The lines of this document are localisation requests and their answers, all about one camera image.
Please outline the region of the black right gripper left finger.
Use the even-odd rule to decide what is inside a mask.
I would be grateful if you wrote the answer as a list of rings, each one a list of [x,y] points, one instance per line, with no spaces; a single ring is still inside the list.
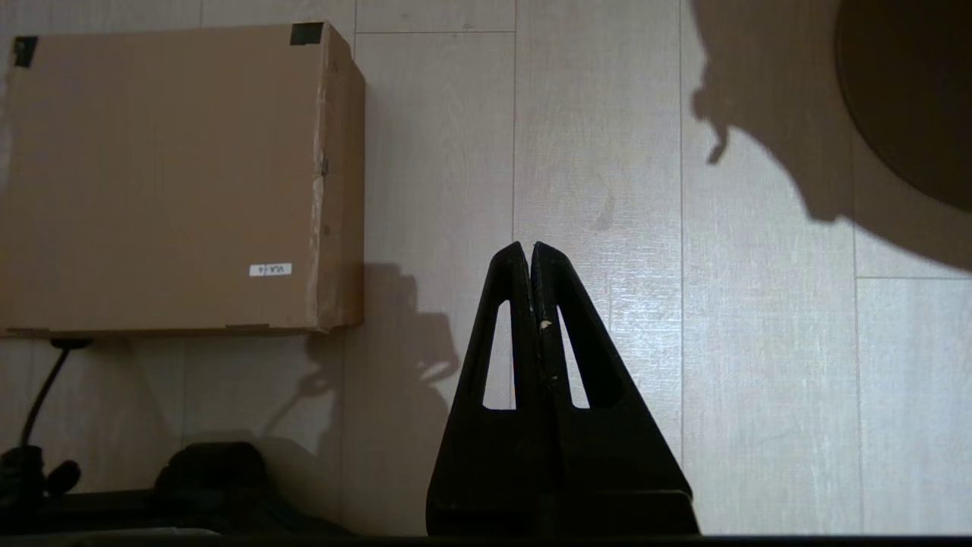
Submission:
[[[514,409],[484,405],[500,307],[508,304]],[[541,443],[538,326],[520,242],[491,260],[426,498],[431,536],[505,536],[530,527]]]

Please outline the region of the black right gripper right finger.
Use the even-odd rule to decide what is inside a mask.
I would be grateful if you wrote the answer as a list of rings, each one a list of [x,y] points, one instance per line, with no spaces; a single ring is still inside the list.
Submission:
[[[698,536],[690,483],[566,254],[537,243],[531,284],[552,436],[545,529]]]

